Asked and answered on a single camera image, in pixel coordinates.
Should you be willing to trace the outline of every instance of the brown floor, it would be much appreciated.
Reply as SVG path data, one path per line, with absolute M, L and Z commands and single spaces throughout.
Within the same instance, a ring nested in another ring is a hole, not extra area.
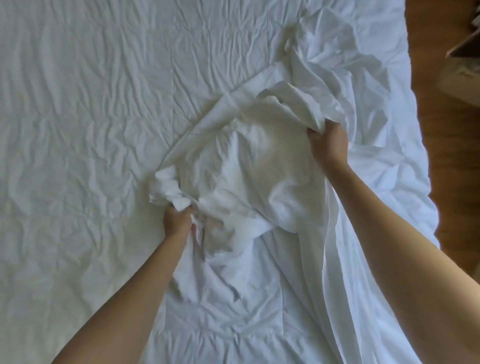
M 472 32 L 475 0 L 407 0 L 412 88 L 430 157 L 443 250 L 466 272 L 480 262 L 480 109 L 435 81 L 445 53 Z

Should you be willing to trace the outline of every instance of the cardboard box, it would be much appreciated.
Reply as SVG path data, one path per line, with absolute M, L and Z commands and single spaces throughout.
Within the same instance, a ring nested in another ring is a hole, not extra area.
M 480 107 L 480 30 L 447 53 L 438 87 Z

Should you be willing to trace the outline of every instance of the bed sheet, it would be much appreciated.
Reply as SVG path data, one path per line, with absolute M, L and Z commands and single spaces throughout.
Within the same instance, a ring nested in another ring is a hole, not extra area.
M 402 80 L 392 105 L 428 185 L 403 0 L 0 1 L 2 360 L 50 362 L 140 266 L 163 234 L 146 178 L 221 95 L 282 56 L 290 25 L 326 6 Z M 298 294 L 255 249 L 258 301 L 193 307 L 172 289 L 146 363 L 332 362 Z

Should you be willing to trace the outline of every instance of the person's left arm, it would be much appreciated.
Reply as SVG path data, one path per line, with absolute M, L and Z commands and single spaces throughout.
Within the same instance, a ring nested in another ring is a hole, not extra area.
M 165 239 L 142 267 L 74 335 L 52 364 L 135 364 L 192 228 L 192 208 L 169 207 Z

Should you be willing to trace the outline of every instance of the bare skin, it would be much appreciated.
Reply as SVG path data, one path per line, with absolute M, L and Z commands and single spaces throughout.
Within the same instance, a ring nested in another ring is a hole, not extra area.
M 162 244 L 75 334 L 53 364 L 138 362 L 192 228 L 191 213 L 191 207 L 166 211 Z
M 308 131 L 370 270 L 424 364 L 480 363 L 480 286 L 386 206 L 347 163 L 347 134 Z

